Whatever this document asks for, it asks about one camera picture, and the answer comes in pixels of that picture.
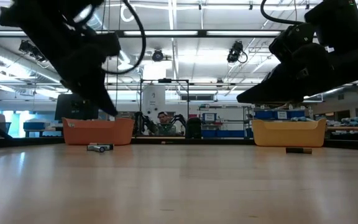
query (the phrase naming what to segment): metal frame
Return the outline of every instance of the metal frame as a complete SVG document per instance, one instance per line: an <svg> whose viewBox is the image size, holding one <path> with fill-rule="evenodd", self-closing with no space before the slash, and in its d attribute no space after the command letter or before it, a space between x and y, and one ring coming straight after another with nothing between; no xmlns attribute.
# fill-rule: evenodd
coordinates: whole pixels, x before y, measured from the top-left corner
<svg viewBox="0 0 358 224"><path fill-rule="evenodd" d="M145 30L148 38L275 38L274 32L283 32L284 30ZM116 33L120 38L141 38L139 30L101 30L98 34ZM208 32L229 32L227 34L209 34ZM0 38L15 37L26 38L27 35L21 30L0 30Z"/></svg>
<svg viewBox="0 0 358 224"><path fill-rule="evenodd" d="M172 84L172 82L177 82L178 85L181 86L180 82L186 82L187 83L187 91L186 92L187 92L187 119L188 119L189 118L189 113L190 113L190 100L189 100L190 99L190 94L189 94L189 92L190 92L190 90L189 90L190 83L189 83L189 80L170 80L170 81L171 81L171 83L161 83L161 84L166 85L166 84ZM140 112L142 112L142 100L143 100L143 96L142 96L143 88L142 88L142 85L143 85L144 82L150 82L150 83L157 82L157 83L160 83L160 82L158 82L158 80L144 80L143 78L140 79L140 83L139 83L139 85L140 85L139 111Z"/></svg>

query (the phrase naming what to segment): ceiling pipe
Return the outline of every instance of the ceiling pipe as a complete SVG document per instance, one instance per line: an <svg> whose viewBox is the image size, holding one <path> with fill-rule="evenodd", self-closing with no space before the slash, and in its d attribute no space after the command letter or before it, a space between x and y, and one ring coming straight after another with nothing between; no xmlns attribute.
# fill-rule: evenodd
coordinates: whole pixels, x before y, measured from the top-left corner
<svg viewBox="0 0 358 224"><path fill-rule="evenodd" d="M16 55L2 47L0 47L0 61L5 64L5 66L10 66L12 64L21 65L24 69L29 72L33 71L39 75L48 78L49 80L60 83L60 76L46 68L42 68L36 63L33 63L25 58L20 58L20 55Z"/></svg>

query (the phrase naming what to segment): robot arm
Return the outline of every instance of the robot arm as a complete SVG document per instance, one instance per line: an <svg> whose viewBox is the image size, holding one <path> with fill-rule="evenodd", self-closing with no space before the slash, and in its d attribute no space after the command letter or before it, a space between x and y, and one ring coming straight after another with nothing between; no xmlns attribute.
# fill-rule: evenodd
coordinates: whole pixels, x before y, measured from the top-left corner
<svg viewBox="0 0 358 224"><path fill-rule="evenodd" d="M182 114L178 114L173 116L172 120L170 121L171 124L175 124L177 121L179 121L181 123L181 125L183 125L183 127L186 127L186 120L183 117Z"/></svg>
<svg viewBox="0 0 358 224"><path fill-rule="evenodd" d="M102 64L106 59L119 55L121 49L116 34L97 35L95 30L86 25L103 2L15 0L11 7L1 8L0 25L20 27L50 61L66 88L115 116L117 110L104 87L105 74L120 75L135 69L143 59L146 40L139 17L128 0L123 0L139 25L142 52L133 68L122 72L103 70ZM91 6L89 14L82 21L75 22L74 18L88 6Z"/></svg>
<svg viewBox="0 0 358 224"><path fill-rule="evenodd" d="M147 127L147 129L153 134L157 133L157 126L154 122L150 120L148 116L144 116L142 112L136 112L133 134L143 133L145 131L144 127Z"/></svg>
<svg viewBox="0 0 358 224"><path fill-rule="evenodd" d="M353 0L324 0L305 14L306 22L266 18L292 24L269 46L281 63L261 84L237 96L238 102L297 103L358 80L358 8ZM314 33L319 44L312 41Z"/></svg>

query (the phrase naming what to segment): small black object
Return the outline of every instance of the small black object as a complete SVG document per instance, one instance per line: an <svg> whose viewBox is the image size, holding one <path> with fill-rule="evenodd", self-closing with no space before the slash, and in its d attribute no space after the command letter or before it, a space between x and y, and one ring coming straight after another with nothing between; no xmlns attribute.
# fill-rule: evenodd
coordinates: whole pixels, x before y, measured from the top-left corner
<svg viewBox="0 0 358 224"><path fill-rule="evenodd" d="M171 78L161 78L158 80L158 83L172 83Z"/></svg>
<svg viewBox="0 0 358 224"><path fill-rule="evenodd" d="M285 148L286 153L300 153L300 154L311 154L313 151L311 149L305 149L302 147L288 147Z"/></svg>
<svg viewBox="0 0 358 224"><path fill-rule="evenodd" d="M159 49L154 50L152 59L154 62L161 62L164 59L164 54Z"/></svg>
<svg viewBox="0 0 358 224"><path fill-rule="evenodd" d="M199 118L190 118L186 123L186 139L201 139L201 120Z"/></svg>
<svg viewBox="0 0 358 224"><path fill-rule="evenodd" d="M243 51L243 45L240 40L235 41L231 49L229 50L229 55L227 55L227 62L235 63L239 60L241 52Z"/></svg>

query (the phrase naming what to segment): desk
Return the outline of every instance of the desk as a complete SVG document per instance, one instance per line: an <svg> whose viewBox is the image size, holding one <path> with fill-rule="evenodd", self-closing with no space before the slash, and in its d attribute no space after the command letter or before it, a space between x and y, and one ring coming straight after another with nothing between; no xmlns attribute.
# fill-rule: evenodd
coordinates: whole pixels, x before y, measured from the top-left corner
<svg viewBox="0 0 358 224"><path fill-rule="evenodd" d="M57 127L52 127L52 128L47 128L47 129L43 129L43 130L31 130L31 129L25 129L25 137L29 138L30 137L30 133L39 133L40 137L42 137L43 133L46 131L60 131L62 133L63 136L63 127L61 126L57 126Z"/></svg>
<svg viewBox="0 0 358 224"><path fill-rule="evenodd" d="M150 180L158 180L160 192ZM329 206L321 208L320 201ZM305 224L358 223L357 150L288 155L284 147L161 144L116 146L103 154L64 144L0 149L0 224L289 224L306 218Z"/></svg>

